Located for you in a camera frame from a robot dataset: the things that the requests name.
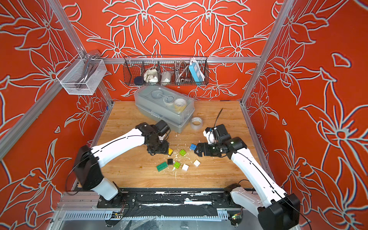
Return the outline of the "white lego brick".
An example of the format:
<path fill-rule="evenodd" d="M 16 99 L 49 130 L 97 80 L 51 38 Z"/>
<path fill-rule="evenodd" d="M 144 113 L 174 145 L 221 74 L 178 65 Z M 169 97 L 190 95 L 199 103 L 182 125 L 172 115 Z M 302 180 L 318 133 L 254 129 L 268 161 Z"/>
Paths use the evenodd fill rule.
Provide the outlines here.
<path fill-rule="evenodd" d="M 184 164 L 183 167 L 182 167 L 182 170 L 183 171 L 188 171 L 189 169 L 189 166 L 187 164 Z"/>
<path fill-rule="evenodd" d="M 198 167 L 201 164 L 201 162 L 198 160 L 195 160 L 193 164 L 195 167 Z"/>

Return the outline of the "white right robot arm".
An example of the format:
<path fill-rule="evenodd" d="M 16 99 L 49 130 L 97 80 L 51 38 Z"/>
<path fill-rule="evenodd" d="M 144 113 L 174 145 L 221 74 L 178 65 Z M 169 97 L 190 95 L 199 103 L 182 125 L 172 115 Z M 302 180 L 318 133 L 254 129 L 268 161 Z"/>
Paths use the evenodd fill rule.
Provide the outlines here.
<path fill-rule="evenodd" d="M 227 187 L 230 201 L 255 215 L 264 230 L 289 230 L 299 224 L 298 197 L 287 194 L 271 179 L 239 137 L 212 144 L 199 143 L 195 153 L 199 157 L 227 156 L 244 173 L 257 194 L 233 184 Z"/>

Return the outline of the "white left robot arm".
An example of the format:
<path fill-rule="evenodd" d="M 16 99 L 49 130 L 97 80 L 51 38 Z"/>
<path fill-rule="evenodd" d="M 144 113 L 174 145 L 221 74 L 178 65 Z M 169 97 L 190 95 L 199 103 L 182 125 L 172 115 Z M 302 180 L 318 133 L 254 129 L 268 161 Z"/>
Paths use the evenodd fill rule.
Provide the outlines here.
<path fill-rule="evenodd" d="M 120 193 L 118 187 L 106 179 L 101 171 L 106 164 L 121 154 L 145 145 L 151 156 L 169 152 L 169 125 L 160 120 L 155 125 L 141 123 L 128 133 L 94 147 L 82 146 L 74 161 L 72 171 L 84 190 L 92 190 L 110 201 Z"/>

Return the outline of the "dark green lego brick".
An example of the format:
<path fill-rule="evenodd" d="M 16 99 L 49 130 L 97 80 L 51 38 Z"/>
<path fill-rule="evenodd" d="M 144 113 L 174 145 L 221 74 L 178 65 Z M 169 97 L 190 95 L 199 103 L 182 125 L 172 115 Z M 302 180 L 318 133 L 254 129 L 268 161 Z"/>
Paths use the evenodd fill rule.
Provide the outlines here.
<path fill-rule="evenodd" d="M 165 170 L 166 168 L 168 168 L 168 163 L 167 162 L 163 162 L 163 163 L 156 166 L 156 169 L 157 169 L 158 172 L 161 172 L 161 171 Z"/>

